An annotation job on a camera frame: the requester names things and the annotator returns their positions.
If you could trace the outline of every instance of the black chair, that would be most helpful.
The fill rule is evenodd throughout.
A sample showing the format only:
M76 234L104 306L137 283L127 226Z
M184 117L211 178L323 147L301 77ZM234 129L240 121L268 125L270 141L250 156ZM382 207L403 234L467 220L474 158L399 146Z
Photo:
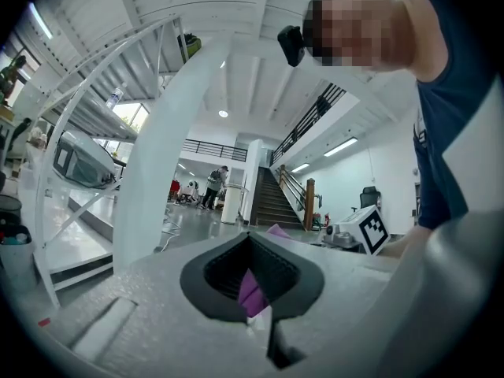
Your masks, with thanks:
M378 206L378 201L381 198L381 193L377 191L374 186L367 186L364 189L362 189L360 198L361 198L361 209L364 209L365 207L369 207L372 205L375 205L380 209L380 207ZM352 210L355 213L357 207L352 207Z

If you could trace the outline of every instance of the plastic bottle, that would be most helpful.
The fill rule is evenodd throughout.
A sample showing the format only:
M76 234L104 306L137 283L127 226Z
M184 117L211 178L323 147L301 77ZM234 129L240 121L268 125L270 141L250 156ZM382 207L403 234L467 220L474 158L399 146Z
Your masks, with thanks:
M107 100L106 105L110 108L113 109L114 106L117 105L117 103L120 101L121 98L123 98L124 95L124 89L126 88L126 83L122 83L122 89L119 87L114 90L114 92L110 95L110 98Z

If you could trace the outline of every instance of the white pillar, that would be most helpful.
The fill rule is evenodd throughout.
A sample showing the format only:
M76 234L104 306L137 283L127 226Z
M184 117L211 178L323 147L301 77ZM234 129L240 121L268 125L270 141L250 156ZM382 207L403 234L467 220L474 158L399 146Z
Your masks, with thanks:
M142 126L124 170L113 229L113 268L119 272L153 253L183 141L205 91L229 55L231 35L213 38L173 77Z
M250 221L250 211L252 210L252 202L254 201L255 184L258 180L259 161L261 160L262 140L254 140L249 144L249 150L246 153L245 172L243 179L245 188L249 191L246 194L246 200L242 206L242 215L245 221Z

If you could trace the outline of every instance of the person standing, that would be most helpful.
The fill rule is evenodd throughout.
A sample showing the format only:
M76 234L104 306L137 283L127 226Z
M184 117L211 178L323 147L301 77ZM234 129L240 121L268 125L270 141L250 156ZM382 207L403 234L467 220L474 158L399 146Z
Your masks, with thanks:
M228 175L228 167L226 165L221 166L219 169L212 171L208 177L208 186L206 188L205 197L202 202L202 209L213 210L213 202L221 186L225 185L226 177Z

